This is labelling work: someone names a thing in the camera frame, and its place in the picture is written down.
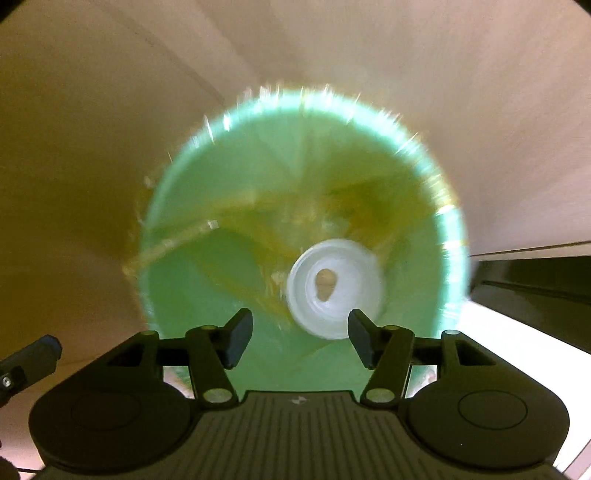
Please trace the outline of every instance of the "white plastic lid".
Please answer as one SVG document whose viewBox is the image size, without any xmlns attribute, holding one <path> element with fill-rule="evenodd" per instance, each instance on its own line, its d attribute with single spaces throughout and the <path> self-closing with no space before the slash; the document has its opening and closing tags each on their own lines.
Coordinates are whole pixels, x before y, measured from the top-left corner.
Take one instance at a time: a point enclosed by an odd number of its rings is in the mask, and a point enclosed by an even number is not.
<svg viewBox="0 0 591 480">
<path fill-rule="evenodd" d="M 336 284 L 326 301 L 320 300 L 316 275 L 330 270 Z M 345 239 L 326 240 L 304 252 L 287 277 L 287 305 L 294 320 L 312 335 L 336 340 L 348 337 L 353 309 L 372 320 L 382 307 L 384 284 L 376 257 L 365 247 Z"/>
</svg>

